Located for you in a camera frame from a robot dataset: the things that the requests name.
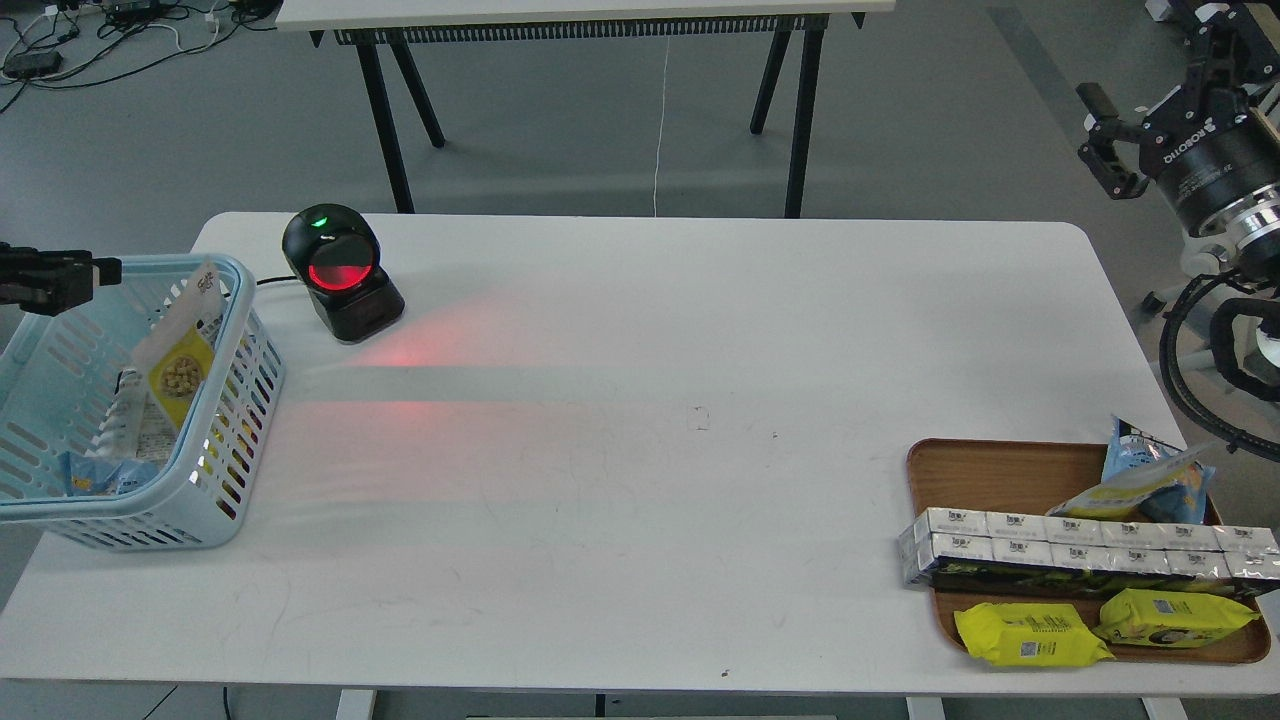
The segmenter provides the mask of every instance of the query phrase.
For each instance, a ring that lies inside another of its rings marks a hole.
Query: desk
[[[778,73],[794,31],[804,32],[800,87],[791,136],[791,164],[783,217],[799,218],[809,159],[823,33],[831,13],[852,13],[858,27],[868,10],[891,10],[895,0],[287,0],[276,17],[283,31],[310,31],[316,45],[325,29],[355,45],[369,105],[398,213],[413,211],[399,138],[376,46],[390,45],[431,145],[444,146],[410,42],[561,40],[724,32],[772,32],[773,44],[755,100],[750,131],[759,135],[773,101]]]
[[[285,273],[287,214],[197,251]],[[41,539],[0,676],[575,691],[1249,696],[1245,666],[992,671],[901,587],[924,437],[1178,428],[1066,224],[371,215],[406,315],[288,364],[239,536]]]

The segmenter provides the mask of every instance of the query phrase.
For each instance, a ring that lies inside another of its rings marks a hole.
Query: gray floor
[[[29,18],[33,6],[0,0],[0,14]],[[178,27],[188,46],[207,37],[196,19]],[[4,46],[10,35],[0,29]],[[69,60],[96,44],[86,33],[67,47]],[[168,32],[143,33],[84,79],[143,64],[172,44]],[[750,35],[415,47],[449,137],[445,149],[433,150],[403,86],[389,83],[417,209],[650,215],[657,205],[660,215],[780,215],[797,49],[768,131],[751,137],[745,128],[767,47],[768,37]],[[392,70],[389,55],[384,64]],[[1178,225],[1155,193],[1108,201],[1075,160],[1083,110],[1071,88],[1100,81],[1117,106],[1134,108],[1164,96],[1183,67],[1178,33],[1152,23],[1139,0],[900,0],[896,12],[869,18],[863,31],[837,17],[823,55],[804,214],[1075,223],[1093,240],[1120,304],[1133,309],[1148,290],[1184,281]],[[0,104],[10,92],[0,88]],[[390,211],[371,129],[355,51],[332,40],[314,50],[301,35],[242,32],[206,55],[102,87],[31,90],[0,117],[0,238],[97,254],[178,252],[225,210],[338,201]],[[12,309],[0,311],[0,328],[14,316]],[[1132,318],[1149,352],[1158,328],[1137,313]],[[1107,413],[1098,409],[1100,424]],[[1189,423],[1184,432],[1202,437]],[[1215,500],[1224,516],[1280,525],[1275,469],[1245,456],[1217,462]],[[0,600],[35,539],[0,528]],[[0,683],[0,717],[142,717],[170,688]],[[332,688],[232,691],[241,720],[323,717],[335,697]],[[906,712],[892,698],[612,700],[609,714],[632,716],[854,720]],[[1272,701],[1188,701],[1187,707],[1192,717],[1280,717]],[[151,717],[219,717],[220,703],[220,688],[182,687]],[[590,696],[433,691],[387,694],[378,716],[461,720],[593,710]],[[1137,701],[1074,700],[955,700],[947,712],[1144,716]]]

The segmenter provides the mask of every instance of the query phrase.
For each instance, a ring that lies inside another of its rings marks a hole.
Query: robotic arm
[[[41,252],[0,242],[0,305],[56,315],[93,299],[93,288],[120,283],[120,261],[83,250]]]
[[[1178,331],[1192,307],[1216,287],[1244,297],[1222,302],[1210,328],[1219,374],[1268,402],[1280,402],[1280,302],[1247,297],[1280,286],[1280,135],[1257,109],[1257,97],[1280,81],[1280,20],[1266,5],[1210,4],[1197,10],[1192,60],[1175,87],[1138,123],[1120,119],[1096,83],[1076,87],[1089,111],[1080,160],[1112,199],[1140,196],[1153,181],[1190,238],[1217,272],[1199,275],[1166,314],[1161,377],[1171,400],[1192,420],[1231,447],[1280,461],[1280,443],[1253,436],[1204,407],[1178,366]],[[1139,173],[1116,154],[1138,146]],[[1235,320],[1249,318],[1256,345],[1270,363],[1251,374],[1239,360]]]

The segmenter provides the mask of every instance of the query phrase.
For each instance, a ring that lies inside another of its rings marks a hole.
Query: yellow snack bag
[[[214,365],[214,348],[189,328],[147,373],[156,402],[174,427],[182,427],[200,383]]]
[[[1148,647],[1201,647],[1258,618],[1248,607],[1213,594],[1125,589],[1100,611],[1093,633],[1107,642]]]
[[[992,665],[1085,667],[1115,657],[1065,602],[983,602],[955,618],[969,655]]]
[[[175,429],[182,429],[200,383],[212,369],[212,343],[221,316],[218,268],[205,260],[183,283],[164,316],[133,348],[133,368],[146,378],[151,397]]]

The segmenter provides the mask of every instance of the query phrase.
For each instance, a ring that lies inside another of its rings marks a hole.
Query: brown tray
[[[908,452],[906,475],[915,512],[925,507],[960,507],[1000,512],[1043,515],[1050,507],[1098,483],[1105,445],[1051,442],[993,442],[969,439],[923,439]],[[1212,502],[1206,520],[1220,523]],[[933,594],[933,609],[942,633],[964,648],[956,632],[955,611],[982,602],[1018,602],[1011,596],[966,592]],[[1027,602],[1069,602],[1089,626],[1098,624],[1100,600],[1027,598]],[[1245,601],[1253,610],[1257,601]],[[1238,633],[1198,648],[1110,646],[1116,660],[1160,662],[1257,662],[1271,650],[1271,633],[1263,619]]]

